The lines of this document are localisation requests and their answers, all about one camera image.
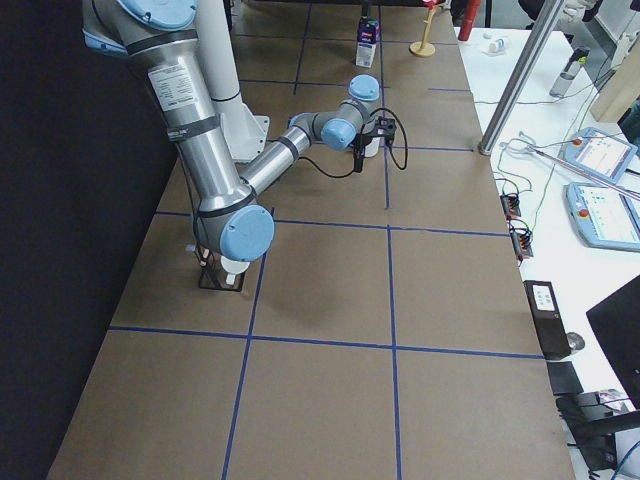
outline screen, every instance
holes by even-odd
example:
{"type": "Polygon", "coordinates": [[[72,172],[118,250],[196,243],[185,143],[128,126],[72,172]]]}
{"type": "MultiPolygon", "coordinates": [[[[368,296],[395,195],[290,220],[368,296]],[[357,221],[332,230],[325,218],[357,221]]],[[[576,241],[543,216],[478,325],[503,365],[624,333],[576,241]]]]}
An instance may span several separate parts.
{"type": "Polygon", "coordinates": [[[603,187],[582,186],[580,194],[601,240],[638,243],[636,225],[620,194],[603,187]]]}
{"type": "Polygon", "coordinates": [[[640,276],[587,312],[611,368],[640,409],[640,276]]]}
{"type": "Polygon", "coordinates": [[[576,157],[576,162],[601,175],[613,177],[630,147],[613,137],[594,133],[576,157]]]}

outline gold lamp base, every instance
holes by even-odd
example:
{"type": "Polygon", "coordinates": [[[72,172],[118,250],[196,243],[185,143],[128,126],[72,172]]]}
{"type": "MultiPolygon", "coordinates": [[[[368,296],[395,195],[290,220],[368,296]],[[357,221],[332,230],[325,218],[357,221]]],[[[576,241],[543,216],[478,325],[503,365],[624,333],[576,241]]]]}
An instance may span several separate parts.
{"type": "Polygon", "coordinates": [[[431,43],[414,42],[409,47],[409,50],[416,57],[430,57],[431,55],[436,53],[436,47],[434,47],[431,43]]]}

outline white table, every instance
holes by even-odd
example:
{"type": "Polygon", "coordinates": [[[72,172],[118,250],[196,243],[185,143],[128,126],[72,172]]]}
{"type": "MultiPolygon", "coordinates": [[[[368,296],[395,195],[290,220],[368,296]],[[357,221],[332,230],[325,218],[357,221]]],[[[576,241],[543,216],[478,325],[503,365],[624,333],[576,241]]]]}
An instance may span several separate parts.
{"type": "MultiPolygon", "coordinates": [[[[523,30],[474,29],[469,41],[460,42],[465,69],[476,102],[497,102],[500,99],[528,35],[529,32],[523,30]],[[483,50],[486,50],[491,40],[484,38],[484,34],[491,34],[493,38],[507,36],[511,46],[504,55],[488,56],[483,53],[483,50]]],[[[562,33],[554,32],[518,101],[552,101],[553,98],[548,95],[548,91],[567,62],[572,49],[573,47],[567,43],[562,33]]],[[[572,95],[590,85],[591,80],[582,70],[569,88],[567,95],[572,95]]],[[[595,88],[589,87],[574,97],[554,104],[516,105],[492,152],[491,163],[494,169],[501,152],[499,144],[517,137],[520,131],[533,137],[537,145],[559,142],[567,135],[574,133],[580,126],[590,99],[596,94],[595,88]]],[[[483,131],[495,107],[495,104],[476,103],[476,111],[483,131]]],[[[616,124],[596,122],[588,112],[582,124],[583,128],[587,126],[597,126],[608,133],[620,131],[616,124]]],[[[546,151],[555,155],[559,148],[559,146],[551,147],[546,151]]],[[[505,152],[503,156],[501,165],[503,169],[531,180],[533,192],[523,193],[520,204],[522,218],[530,226],[533,226],[534,212],[542,198],[551,165],[551,161],[536,155],[511,155],[505,152]]],[[[633,160],[630,168],[640,168],[638,158],[633,160]]],[[[517,181],[521,189],[526,188],[524,180],[510,178],[517,181]]],[[[523,280],[546,280],[553,283],[565,330],[577,332],[584,337],[586,342],[584,350],[569,358],[573,362],[584,390],[586,392],[607,388],[622,390],[591,331],[586,311],[640,275],[640,254],[584,246],[570,222],[564,199],[564,186],[572,181],[585,181],[585,179],[561,166],[556,167],[534,230],[534,257],[523,262],[520,272],[523,280]]],[[[638,190],[640,179],[625,174],[621,185],[638,190]]],[[[583,463],[580,464],[582,460],[580,454],[577,453],[576,458],[575,452],[573,453],[576,473],[581,472],[577,478],[586,478],[583,476],[586,469],[583,463]]]]}

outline sticker label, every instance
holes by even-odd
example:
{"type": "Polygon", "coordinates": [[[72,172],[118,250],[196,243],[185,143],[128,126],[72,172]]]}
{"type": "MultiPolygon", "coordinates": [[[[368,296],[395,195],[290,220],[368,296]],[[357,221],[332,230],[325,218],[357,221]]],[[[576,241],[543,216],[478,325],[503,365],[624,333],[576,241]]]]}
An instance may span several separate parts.
{"type": "Polygon", "coordinates": [[[193,81],[181,61],[153,70],[148,75],[164,112],[197,103],[193,81]]]}
{"type": "Polygon", "coordinates": [[[549,289],[549,287],[545,285],[534,285],[533,298],[536,301],[538,310],[547,312],[554,312],[556,310],[553,305],[553,298],[551,298],[551,289],[549,289]]]}

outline blue joint cap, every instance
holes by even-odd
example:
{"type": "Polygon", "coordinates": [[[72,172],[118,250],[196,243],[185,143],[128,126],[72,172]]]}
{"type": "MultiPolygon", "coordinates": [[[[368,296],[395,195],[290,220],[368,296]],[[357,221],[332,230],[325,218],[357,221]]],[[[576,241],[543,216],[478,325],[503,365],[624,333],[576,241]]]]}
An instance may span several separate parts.
{"type": "Polygon", "coordinates": [[[334,150],[344,150],[356,138],[356,127],[344,118],[332,118],[320,133],[322,141],[334,150]]]}
{"type": "Polygon", "coordinates": [[[84,33],[84,43],[91,50],[110,57],[124,58],[129,56],[124,45],[120,45],[115,42],[107,42],[105,39],[100,38],[97,35],[93,35],[86,30],[82,30],[82,32],[84,33]]]}
{"type": "Polygon", "coordinates": [[[274,232],[271,214],[260,205],[248,205],[234,213],[222,229],[220,253],[229,260],[252,262],[269,249],[274,232]]]}
{"type": "Polygon", "coordinates": [[[173,32],[196,17],[197,0],[117,0],[133,18],[157,30],[173,32]]]}
{"type": "Polygon", "coordinates": [[[371,75],[358,75],[349,84],[349,95],[361,102],[375,102],[380,98],[380,84],[371,75]]]}

